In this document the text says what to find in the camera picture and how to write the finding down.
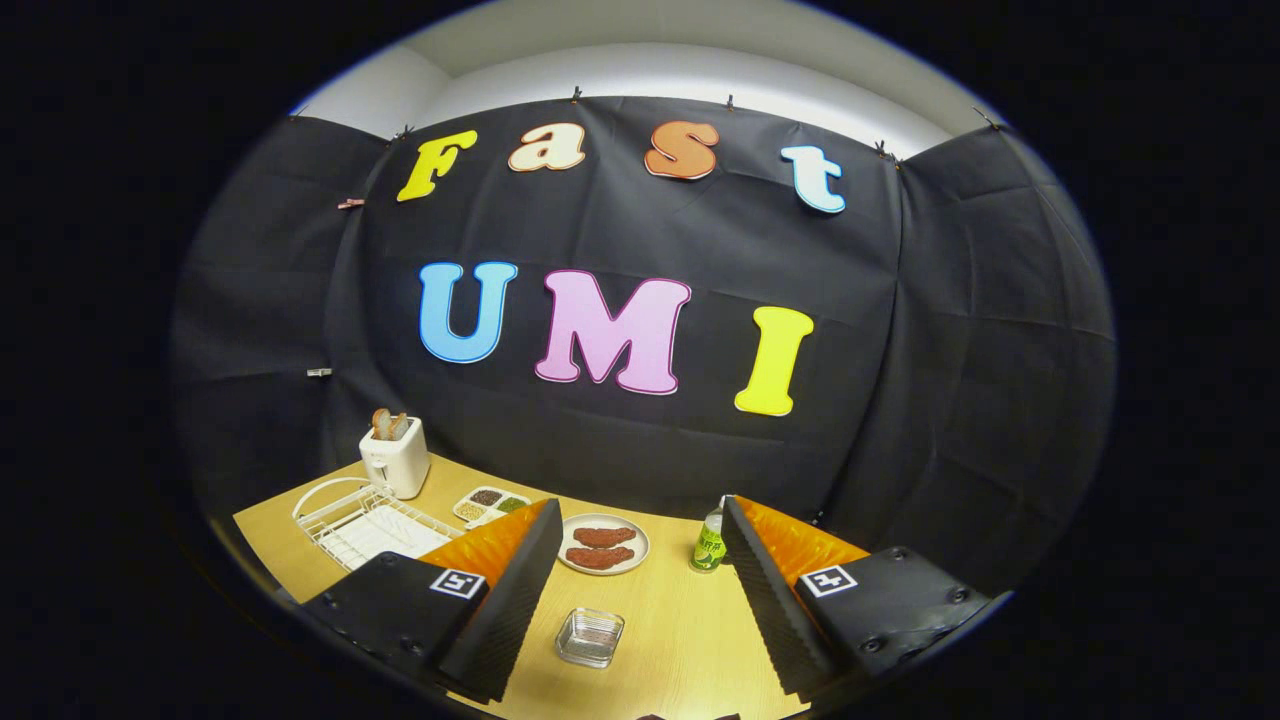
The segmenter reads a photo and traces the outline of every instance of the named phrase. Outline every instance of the green bottle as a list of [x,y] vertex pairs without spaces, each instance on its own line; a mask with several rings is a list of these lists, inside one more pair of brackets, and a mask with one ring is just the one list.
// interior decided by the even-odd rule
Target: green bottle
[[724,525],[726,497],[728,496],[721,496],[719,507],[707,515],[703,532],[694,543],[694,556],[689,559],[689,566],[699,573],[710,573],[724,560],[724,538],[721,537],[721,528]]

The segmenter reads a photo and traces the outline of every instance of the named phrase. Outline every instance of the small glass container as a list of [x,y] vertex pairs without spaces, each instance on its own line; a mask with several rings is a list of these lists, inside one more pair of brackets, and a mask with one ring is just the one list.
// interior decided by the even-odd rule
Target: small glass container
[[556,635],[556,652],[589,667],[608,667],[622,638],[623,620],[612,612],[579,607],[564,618]]

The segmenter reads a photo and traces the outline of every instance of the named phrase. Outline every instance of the colorful foam letter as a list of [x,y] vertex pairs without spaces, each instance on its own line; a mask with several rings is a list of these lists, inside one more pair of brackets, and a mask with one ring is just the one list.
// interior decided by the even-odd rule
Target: colorful foam letter
[[534,128],[521,136],[524,142],[511,158],[507,167],[517,173],[527,173],[541,168],[567,170],[586,159],[582,152],[582,138],[586,131],[575,123],[553,123]]
[[422,309],[417,331],[426,351],[448,363],[476,363],[498,347],[502,336],[502,304],[507,296],[507,283],[516,277],[511,263],[480,263],[475,277],[480,281],[480,311],[476,332],[471,337],[458,337],[449,329],[449,306],[453,304],[453,283],[462,277],[462,268],[453,263],[431,263],[422,268]]
[[822,147],[813,145],[783,147],[782,156],[794,165],[796,195],[800,200],[823,213],[838,213],[845,209],[845,199],[827,190],[827,176],[838,178],[840,165],[828,160]]
[[744,413],[782,416],[791,413],[791,372],[796,366],[800,341],[813,332],[813,320],[787,307],[756,307],[751,314],[760,325],[760,345],[746,389],[737,393],[733,406]]
[[453,161],[458,158],[458,149],[466,150],[476,143],[476,131],[468,129],[448,137],[428,140],[417,147],[417,163],[408,176],[408,182],[396,195],[396,200],[403,202],[417,197],[426,197],[435,190],[431,176],[443,178],[453,168]]
[[707,123],[660,124],[649,141],[654,149],[644,154],[644,167],[655,176],[692,181],[716,169],[710,146],[719,142],[719,133]]
[[544,380],[571,383],[580,370],[573,364],[573,340],[595,383],[604,382],[622,351],[631,347],[627,366],[617,382],[631,392],[671,395],[678,380],[671,374],[680,309],[692,297],[685,283],[648,279],[636,287],[618,313],[609,315],[595,275],[581,270],[557,270],[547,275],[547,288],[556,296],[552,309],[547,357],[534,366]]

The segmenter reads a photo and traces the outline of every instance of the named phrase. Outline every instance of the meat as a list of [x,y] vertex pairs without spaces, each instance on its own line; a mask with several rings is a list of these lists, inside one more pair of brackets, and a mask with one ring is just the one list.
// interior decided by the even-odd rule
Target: meat
[[634,537],[636,537],[636,532],[631,528],[579,528],[573,530],[573,539],[586,547],[613,547]]
[[630,547],[611,547],[611,548],[585,548],[585,547],[571,547],[564,551],[564,557],[580,568],[589,568],[591,570],[608,570],[618,562],[625,560],[631,560],[636,556],[636,552]]

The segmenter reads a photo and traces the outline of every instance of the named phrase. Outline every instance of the letter m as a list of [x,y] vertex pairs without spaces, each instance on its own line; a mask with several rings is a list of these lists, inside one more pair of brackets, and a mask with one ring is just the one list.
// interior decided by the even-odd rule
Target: letter m
[[573,364],[573,341],[595,383],[604,382],[622,351],[631,348],[618,384],[631,392],[671,395],[680,384],[671,374],[680,309],[692,297],[685,283],[648,279],[618,313],[609,314],[595,275],[558,270],[547,275],[554,296],[550,340],[534,372],[544,380],[571,383],[581,372]]

